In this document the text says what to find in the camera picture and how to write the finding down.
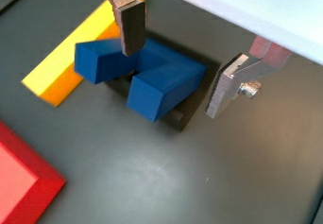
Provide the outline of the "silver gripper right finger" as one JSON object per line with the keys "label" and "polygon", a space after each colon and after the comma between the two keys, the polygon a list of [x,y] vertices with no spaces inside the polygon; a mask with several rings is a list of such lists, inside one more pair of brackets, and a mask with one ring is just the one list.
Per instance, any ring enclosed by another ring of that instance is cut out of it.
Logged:
{"label": "silver gripper right finger", "polygon": [[241,53],[221,69],[206,113],[215,118],[239,95],[254,98],[262,89],[259,78],[282,70],[291,51],[258,36],[247,54]]}

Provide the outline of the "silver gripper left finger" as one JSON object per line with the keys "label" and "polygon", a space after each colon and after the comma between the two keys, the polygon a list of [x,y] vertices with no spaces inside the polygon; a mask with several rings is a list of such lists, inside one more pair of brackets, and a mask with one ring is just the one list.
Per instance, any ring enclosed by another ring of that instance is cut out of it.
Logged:
{"label": "silver gripper left finger", "polygon": [[146,2],[143,0],[109,0],[121,29],[126,56],[137,53],[146,44]]}

